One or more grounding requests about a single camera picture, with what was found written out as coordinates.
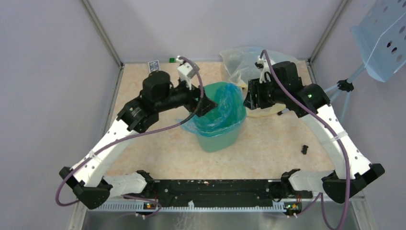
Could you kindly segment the blue plastic trash bag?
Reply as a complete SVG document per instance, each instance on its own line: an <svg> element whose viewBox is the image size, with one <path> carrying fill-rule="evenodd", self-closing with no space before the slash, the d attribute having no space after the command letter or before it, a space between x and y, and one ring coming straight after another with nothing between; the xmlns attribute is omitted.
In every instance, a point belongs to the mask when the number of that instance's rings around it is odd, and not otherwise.
<svg viewBox="0 0 406 230"><path fill-rule="evenodd" d="M241 89L227 82L216 82L204 87L206 95L218 107L202 117L194 116L181 125L183 130L204 137L215 137L237 128L246 118Z"/></svg>

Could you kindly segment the green plastic trash bin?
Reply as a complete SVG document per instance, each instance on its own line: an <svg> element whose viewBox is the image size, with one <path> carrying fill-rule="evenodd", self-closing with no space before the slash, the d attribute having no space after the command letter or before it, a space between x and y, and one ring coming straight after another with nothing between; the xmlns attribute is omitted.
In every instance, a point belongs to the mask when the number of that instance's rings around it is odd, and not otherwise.
<svg viewBox="0 0 406 230"><path fill-rule="evenodd" d="M233 145L247 113L239 87L232 83L217 82L205 86L205 93L217 107L202 117L196 117L196 136L202 149L216 152Z"/></svg>

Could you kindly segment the clear yellow plastic bag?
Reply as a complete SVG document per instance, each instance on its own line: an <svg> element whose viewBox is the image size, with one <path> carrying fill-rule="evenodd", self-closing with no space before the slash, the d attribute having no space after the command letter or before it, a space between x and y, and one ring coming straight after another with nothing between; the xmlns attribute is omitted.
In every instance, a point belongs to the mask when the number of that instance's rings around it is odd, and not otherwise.
<svg viewBox="0 0 406 230"><path fill-rule="evenodd" d="M223 62L221 72L224 81L238 86L242 90L244 98L247 95L248 81L250 79L259 78L260 76L261 70L258 69L254 63L257 62L258 56L263 49L262 47L256 46L243 46L224 50L219 53ZM267 50L267 52L272 65L282 61L291 61L296 64L299 73L306 67L303 60L298 60L293 56L272 50ZM281 111L287 112L288 110L285 105L278 103L266 109L246 109L247 116L249 117L268 116Z"/></svg>

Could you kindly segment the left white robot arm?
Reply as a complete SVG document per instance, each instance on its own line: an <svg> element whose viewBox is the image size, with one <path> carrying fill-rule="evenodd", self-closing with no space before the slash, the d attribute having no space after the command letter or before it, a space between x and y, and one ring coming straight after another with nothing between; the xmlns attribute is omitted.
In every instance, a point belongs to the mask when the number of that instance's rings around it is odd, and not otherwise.
<svg viewBox="0 0 406 230"><path fill-rule="evenodd" d="M91 210L116 196L135 193L142 198L150 197L154 186L145 171L107 176L107 170L134 139L184 124L181 120L171 126L151 130L160 113L184 107L189 111L187 119L190 120L207 114L216 106L205 94L199 71L180 70L177 86L172 85L167 72L153 71L143 80L140 94L124 105L89 153L75 165L60 170L62 183L71 188L78 203Z"/></svg>

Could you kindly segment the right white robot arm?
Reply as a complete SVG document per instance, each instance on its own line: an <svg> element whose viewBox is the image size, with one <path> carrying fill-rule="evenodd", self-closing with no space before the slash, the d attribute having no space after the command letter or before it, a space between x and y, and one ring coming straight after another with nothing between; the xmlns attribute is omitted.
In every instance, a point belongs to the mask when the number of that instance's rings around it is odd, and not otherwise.
<svg viewBox="0 0 406 230"><path fill-rule="evenodd" d="M261 71L260 77L248 81L244 106L255 110L284 104L312 130L334 165L332 171L284 172L281 177L284 196L311 191L343 204L384 174L381 164L371 163L355 146L323 89L313 83L303 85L295 63L283 61L270 67L260 60L255 66Z"/></svg>

